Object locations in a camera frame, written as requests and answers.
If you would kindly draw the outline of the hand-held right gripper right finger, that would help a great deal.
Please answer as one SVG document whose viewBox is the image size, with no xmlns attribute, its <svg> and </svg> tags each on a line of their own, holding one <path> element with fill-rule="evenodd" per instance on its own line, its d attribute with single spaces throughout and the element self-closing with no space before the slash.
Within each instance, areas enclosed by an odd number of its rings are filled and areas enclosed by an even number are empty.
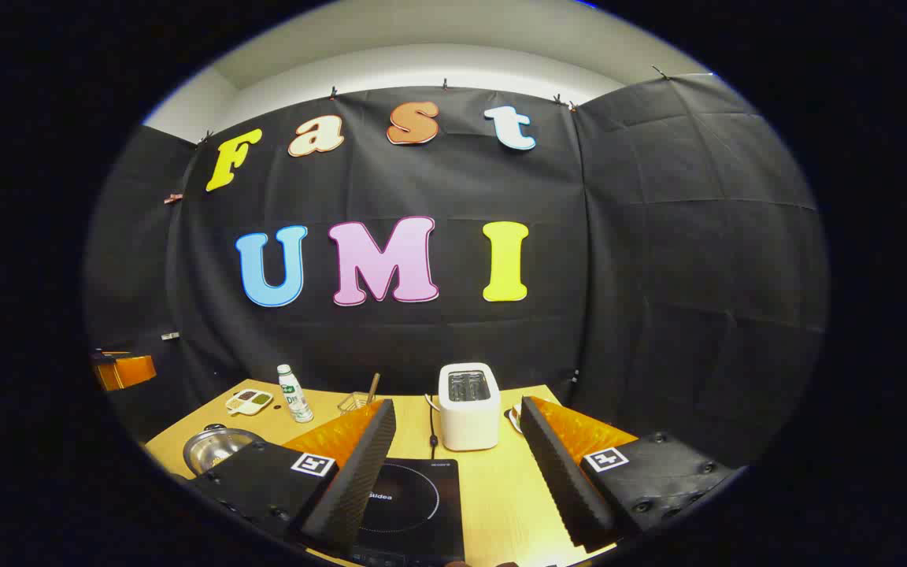
<svg viewBox="0 0 907 567">
<path fill-rule="evenodd" d="M 676 435 L 637 437 L 536 396 L 522 398 L 519 427 L 570 541 L 587 552 L 654 537 L 738 476 Z"/>
</svg>

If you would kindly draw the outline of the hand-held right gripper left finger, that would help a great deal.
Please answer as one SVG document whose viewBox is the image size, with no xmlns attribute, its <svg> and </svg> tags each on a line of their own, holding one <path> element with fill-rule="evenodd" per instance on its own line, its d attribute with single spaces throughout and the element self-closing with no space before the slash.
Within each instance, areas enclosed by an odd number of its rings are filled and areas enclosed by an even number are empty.
<svg viewBox="0 0 907 567">
<path fill-rule="evenodd" d="M 396 428 L 394 403 L 378 399 L 288 443 L 242 446 L 186 488 L 266 537 L 345 555 Z"/>
</svg>

